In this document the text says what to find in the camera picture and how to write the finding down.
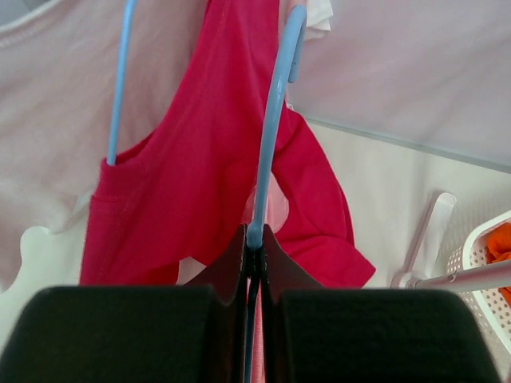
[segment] perforated plastic basket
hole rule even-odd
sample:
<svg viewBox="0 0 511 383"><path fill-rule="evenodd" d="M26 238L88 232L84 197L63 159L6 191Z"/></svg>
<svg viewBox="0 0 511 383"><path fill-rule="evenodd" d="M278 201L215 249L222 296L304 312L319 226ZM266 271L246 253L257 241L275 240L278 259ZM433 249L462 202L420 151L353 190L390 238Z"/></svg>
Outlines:
<svg viewBox="0 0 511 383"><path fill-rule="evenodd" d="M486 264L486 238L503 223L511 222L511 211L483 223L470 233L465 245L449 258L447 273ZM511 366L511 307L498 289L460 293L481 328L495 364L501 373Z"/></svg>

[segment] white fabric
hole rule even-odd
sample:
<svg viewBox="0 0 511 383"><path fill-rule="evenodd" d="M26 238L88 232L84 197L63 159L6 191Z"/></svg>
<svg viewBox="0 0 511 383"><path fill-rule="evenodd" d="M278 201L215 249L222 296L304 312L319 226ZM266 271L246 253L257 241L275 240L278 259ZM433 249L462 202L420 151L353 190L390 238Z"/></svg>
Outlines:
<svg viewBox="0 0 511 383"><path fill-rule="evenodd" d="M307 0L307 28L303 39L312 40L326 36L333 15L330 0Z"/></svg>
<svg viewBox="0 0 511 383"><path fill-rule="evenodd" d="M280 0L281 28L289 12L297 5L307 6L307 28L303 39L312 40L325 36L330 30L330 18L334 15L331 0Z"/></svg>
<svg viewBox="0 0 511 383"><path fill-rule="evenodd" d="M511 165L511 2L333 0L290 102L309 118Z"/></svg>
<svg viewBox="0 0 511 383"><path fill-rule="evenodd" d="M144 0L133 23L119 150L160 122L205 0ZM53 0L0 28L0 290L25 229L65 228L107 152L125 0Z"/></svg>

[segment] laundry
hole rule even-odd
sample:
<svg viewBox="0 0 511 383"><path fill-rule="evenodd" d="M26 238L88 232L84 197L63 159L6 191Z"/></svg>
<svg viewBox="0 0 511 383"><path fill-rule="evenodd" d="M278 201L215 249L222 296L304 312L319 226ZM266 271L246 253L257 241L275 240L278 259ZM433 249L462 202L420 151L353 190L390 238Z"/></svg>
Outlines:
<svg viewBox="0 0 511 383"><path fill-rule="evenodd" d="M195 49L204 0L150 0L133 22L119 149L144 139ZM0 29L0 291L22 233L70 226L106 153L125 0L53 0Z"/></svg>
<svg viewBox="0 0 511 383"><path fill-rule="evenodd" d="M488 263L497 263L511 259L511 223L504 223L492 231L486 240L486 259ZM511 306L511 286L499 291Z"/></svg>
<svg viewBox="0 0 511 383"><path fill-rule="evenodd" d="M224 251L256 183L278 5L208 3L167 115L115 166L101 165L82 284L173 284L181 259L207 266ZM305 120L286 108L273 173L289 203L282 248L325 286L363 286L374 268L355 250L344 194Z"/></svg>

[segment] pink fabric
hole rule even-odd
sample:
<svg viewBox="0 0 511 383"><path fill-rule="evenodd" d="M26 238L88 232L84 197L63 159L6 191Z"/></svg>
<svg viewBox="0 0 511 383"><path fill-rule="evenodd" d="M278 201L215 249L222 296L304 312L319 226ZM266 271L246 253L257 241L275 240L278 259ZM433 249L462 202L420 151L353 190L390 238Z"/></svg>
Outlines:
<svg viewBox="0 0 511 383"><path fill-rule="evenodd" d="M101 165L81 284L173 284L181 259L207 266L224 251L256 181L278 18L279 0L209 1L167 115L115 167ZM344 194L305 120L287 108L274 158L288 203L282 248L325 286L363 286L374 268L355 250Z"/></svg>
<svg viewBox="0 0 511 383"><path fill-rule="evenodd" d="M256 189L248 197L243 223L250 223L254 215L254 200ZM289 215L289 202L279 187L275 176L271 174L268 187L268 200L265 223L270 225L274 233L278 233ZM261 303L261 289L255 306L254 343L252 349L252 383L264 383L264 347L263 347L263 307Z"/></svg>

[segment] white wall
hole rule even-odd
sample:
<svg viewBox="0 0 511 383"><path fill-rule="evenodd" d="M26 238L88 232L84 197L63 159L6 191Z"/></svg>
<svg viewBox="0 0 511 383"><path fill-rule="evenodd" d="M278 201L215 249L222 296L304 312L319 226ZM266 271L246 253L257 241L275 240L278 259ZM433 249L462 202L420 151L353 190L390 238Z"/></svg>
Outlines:
<svg viewBox="0 0 511 383"><path fill-rule="evenodd" d="M511 165L511 2L332 0L291 103L306 116Z"/></svg>

